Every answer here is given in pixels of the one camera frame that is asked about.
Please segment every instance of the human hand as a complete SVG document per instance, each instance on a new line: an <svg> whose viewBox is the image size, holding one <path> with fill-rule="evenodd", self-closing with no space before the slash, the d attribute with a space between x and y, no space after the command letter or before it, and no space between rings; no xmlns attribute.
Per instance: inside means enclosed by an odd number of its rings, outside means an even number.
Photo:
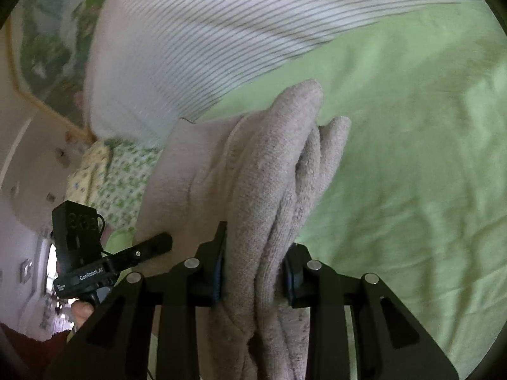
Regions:
<svg viewBox="0 0 507 380"><path fill-rule="evenodd" d="M88 320L88 317L90 317L95 311L95 309L90 303L81 300L76 300L74 303L72 303L72 306L70 306L70 310L72 311L75 317L76 330L79 330L81 326L85 323L85 321Z"/></svg>

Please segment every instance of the blanket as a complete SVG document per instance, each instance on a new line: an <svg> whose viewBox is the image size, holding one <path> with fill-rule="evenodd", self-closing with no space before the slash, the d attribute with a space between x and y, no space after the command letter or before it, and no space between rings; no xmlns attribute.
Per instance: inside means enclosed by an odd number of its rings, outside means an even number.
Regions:
<svg viewBox="0 0 507 380"><path fill-rule="evenodd" d="M166 231L173 250L140 265L147 276L191 257L228 222L222 299L201 313L204 379L303 379L307 312L277 290L290 244L330 184L350 121L318 127L315 80L284 90L271 108L193 124L181 120L149 179L136 240ZM256 350L249 347L258 334Z"/></svg>

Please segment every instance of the bed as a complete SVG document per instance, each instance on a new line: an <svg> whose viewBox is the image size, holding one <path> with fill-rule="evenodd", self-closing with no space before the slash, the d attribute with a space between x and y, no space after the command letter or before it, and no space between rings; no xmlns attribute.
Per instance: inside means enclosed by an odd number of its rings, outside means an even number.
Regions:
<svg viewBox="0 0 507 380"><path fill-rule="evenodd" d="M163 147L180 117L262 109L317 78L320 122L341 113L353 126L298 241L343 274L379 273L467 378L507 312L502 0L488 0L497 18L483 0L262 12L265 0L227 0L238 11L221 22L224 1L106 0L84 88L91 127Z"/></svg>
<svg viewBox="0 0 507 380"><path fill-rule="evenodd" d="M69 176L65 199L91 206L105 218L104 243L113 231L134 231L146 183L160 153L159 148L121 139L99 140Z"/></svg>

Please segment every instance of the black camera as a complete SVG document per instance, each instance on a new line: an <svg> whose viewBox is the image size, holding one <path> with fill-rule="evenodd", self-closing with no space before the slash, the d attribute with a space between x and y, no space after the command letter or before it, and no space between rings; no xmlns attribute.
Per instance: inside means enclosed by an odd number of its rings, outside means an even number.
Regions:
<svg viewBox="0 0 507 380"><path fill-rule="evenodd" d="M172 237L162 233L116 254L108 254L100 244L106 223L97 210L65 201L53 210L52 217L61 271L54 281L59 298L79 298L95 306L105 295L103 288L114 286L123 270L172 248Z"/></svg>

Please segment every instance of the picture frame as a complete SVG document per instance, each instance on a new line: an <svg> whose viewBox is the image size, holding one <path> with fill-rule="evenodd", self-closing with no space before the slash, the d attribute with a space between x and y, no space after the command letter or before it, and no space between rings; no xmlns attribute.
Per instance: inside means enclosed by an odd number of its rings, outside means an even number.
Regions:
<svg viewBox="0 0 507 380"><path fill-rule="evenodd" d="M20 0L6 22L14 90L88 144L95 136L85 107L85 75L104 1Z"/></svg>

